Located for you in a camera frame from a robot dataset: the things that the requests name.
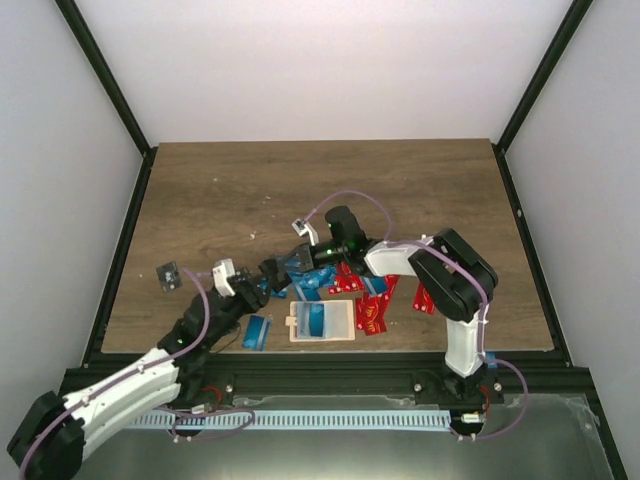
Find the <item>blue vip card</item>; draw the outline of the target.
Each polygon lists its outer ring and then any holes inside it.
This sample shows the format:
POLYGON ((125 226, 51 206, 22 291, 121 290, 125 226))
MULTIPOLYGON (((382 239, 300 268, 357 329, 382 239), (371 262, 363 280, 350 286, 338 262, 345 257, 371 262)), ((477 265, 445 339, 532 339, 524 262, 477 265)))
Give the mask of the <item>blue vip card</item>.
POLYGON ((301 339, 320 339, 325 334, 325 305, 301 302, 296 309, 297 336, 301 339))
POLYGON ((336 268, 328 266, 320 270, 301 272, 289 272, 292 280, 292 288, 299 301, 320 301, 321 289, 328 289, 334 285, 336 268))

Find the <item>lone black VIP card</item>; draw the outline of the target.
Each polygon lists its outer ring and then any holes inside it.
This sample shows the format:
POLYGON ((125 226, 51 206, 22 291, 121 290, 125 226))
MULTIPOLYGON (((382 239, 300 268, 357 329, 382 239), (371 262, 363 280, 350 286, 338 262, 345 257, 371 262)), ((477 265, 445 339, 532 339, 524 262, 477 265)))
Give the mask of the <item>lone black VIP card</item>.
POLYGON ((156 274, 163 292, 174 291, 182 286, 182 279, 175 261, 158 266, 156 274))

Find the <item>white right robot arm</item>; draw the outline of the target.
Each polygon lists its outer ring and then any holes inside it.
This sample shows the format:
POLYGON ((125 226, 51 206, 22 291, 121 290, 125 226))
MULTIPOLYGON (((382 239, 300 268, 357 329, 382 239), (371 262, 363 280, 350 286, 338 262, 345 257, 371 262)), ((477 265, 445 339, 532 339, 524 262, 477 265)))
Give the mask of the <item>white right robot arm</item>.
POLYGON ((445 393, 458 403, 471 400, 486 370, 485 328, 498 285, 495 270, 451 228, 418 240, 374 239, 344 205, 327 211, 325 221, 331 233, 325 242, 308 216, 292 222, 296 234, 306 239, 293 251, 299 270, 344 263, 365 278, 416 278, 446 319, 445 393))

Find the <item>red VIP card long diagonal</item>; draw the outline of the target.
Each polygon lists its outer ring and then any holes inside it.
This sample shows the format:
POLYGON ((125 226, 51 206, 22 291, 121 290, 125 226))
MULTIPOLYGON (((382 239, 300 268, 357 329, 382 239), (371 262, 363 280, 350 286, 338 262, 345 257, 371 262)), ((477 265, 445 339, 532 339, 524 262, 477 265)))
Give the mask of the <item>red VIP card long diagonal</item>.
POLYGON ((329 294, 336 295, 364 290, 364 283, 359 275, 355 274, 345 263, 336 266, 333 284, 328 287, 329 294))

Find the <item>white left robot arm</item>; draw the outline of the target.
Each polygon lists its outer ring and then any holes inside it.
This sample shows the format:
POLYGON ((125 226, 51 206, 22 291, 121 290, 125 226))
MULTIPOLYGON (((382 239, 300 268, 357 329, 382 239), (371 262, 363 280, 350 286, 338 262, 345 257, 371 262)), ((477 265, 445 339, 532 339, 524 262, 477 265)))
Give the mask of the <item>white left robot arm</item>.
POLYGON ((291 278, 283 263, 263 261, 260 273, 216 263, 213 286, 200 288, 156 347, 111 376, 79 391, 48 391, 31 405, 7 445, 22 479, 71 479, 97 447, 137 417, 178 399, 196 402, 204 392, 198 370, 238 320, 264 308, 272 291, 291 278))

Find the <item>black frame post right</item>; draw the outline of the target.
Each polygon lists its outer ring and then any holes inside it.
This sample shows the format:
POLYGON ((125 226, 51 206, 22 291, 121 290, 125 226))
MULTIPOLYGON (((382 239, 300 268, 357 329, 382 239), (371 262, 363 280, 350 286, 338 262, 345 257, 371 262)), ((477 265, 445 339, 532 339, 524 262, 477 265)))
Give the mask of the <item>black frame post right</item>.
POLYGON ((506 153, 513 144, 592 4, 593 0, 573 0, 570 3, 496 143, 496 147, 500 152, 506 153))

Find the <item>black frame post left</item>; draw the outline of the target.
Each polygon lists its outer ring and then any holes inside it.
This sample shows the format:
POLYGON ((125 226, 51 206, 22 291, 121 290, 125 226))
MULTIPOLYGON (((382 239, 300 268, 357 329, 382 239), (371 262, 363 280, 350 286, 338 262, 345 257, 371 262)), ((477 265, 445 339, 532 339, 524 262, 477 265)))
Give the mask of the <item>black frame post left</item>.
POLYGON ((145 157, 151 151, 151 146, 77 2, 73 0, 55 0, 55 4, 111 101, 136 149, 145 157))

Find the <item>black frame post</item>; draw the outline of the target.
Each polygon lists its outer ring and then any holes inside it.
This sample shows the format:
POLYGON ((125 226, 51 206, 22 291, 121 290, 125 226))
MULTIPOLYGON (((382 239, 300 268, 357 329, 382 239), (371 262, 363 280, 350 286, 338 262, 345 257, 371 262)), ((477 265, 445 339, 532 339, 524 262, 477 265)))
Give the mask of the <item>black frame post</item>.
POLYGON ((55 4, 111 101, 136 149, 145 157, 151 151, 151 146, 77 2, 73 0, 55 0, 55 4))
POLYGON ((593 0, 573 0, 570 3, 496 143, 496 147, 500 152, 506 153, 513 144, 592 4, 593 0))

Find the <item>blue striped card front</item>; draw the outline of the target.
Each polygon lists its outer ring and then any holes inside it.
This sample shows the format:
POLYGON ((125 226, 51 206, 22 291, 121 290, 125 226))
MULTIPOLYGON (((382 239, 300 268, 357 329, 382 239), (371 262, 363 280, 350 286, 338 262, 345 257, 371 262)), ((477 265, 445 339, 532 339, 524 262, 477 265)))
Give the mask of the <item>blue striped card front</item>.
POLYGON ((251 351, 263 351, 271 327, 272 319, 251 315, 247 323, 242 348, 251 351))

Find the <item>red VIP card far right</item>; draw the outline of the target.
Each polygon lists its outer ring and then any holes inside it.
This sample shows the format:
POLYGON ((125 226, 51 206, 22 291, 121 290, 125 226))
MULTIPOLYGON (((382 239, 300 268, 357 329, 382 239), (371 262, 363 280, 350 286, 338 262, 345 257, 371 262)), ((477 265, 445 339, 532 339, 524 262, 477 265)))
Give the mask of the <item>red VIP card far right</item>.
POLYGON ((422 284, 419 284, 413 300, 413 309, 428 315, 432 315, 435 311, 435 304, 422 284))

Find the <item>red card by holder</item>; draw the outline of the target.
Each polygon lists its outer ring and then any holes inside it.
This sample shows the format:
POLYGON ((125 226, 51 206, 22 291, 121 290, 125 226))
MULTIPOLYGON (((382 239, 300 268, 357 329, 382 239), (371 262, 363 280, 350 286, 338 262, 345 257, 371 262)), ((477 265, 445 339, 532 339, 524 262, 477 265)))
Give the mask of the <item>red card by holder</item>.
POLYGON ((355 300, 356 327, 366 336, 387 332, 384 315, 390 303, 387 293, 371 296, 364 294, 355 300))

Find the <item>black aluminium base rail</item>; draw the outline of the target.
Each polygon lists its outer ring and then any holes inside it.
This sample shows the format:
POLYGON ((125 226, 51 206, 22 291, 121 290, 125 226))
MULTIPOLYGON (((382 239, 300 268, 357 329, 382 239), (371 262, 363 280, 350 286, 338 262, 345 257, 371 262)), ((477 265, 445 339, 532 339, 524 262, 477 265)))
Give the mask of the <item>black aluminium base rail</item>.
POLYGON ((224 404, 241 397, 385 395, 474 409, 496 381, 485 366, 467 379, 457 377, 442 352, 217 354, 183 382, 169 404, 191 406, 211 388, 224 404))

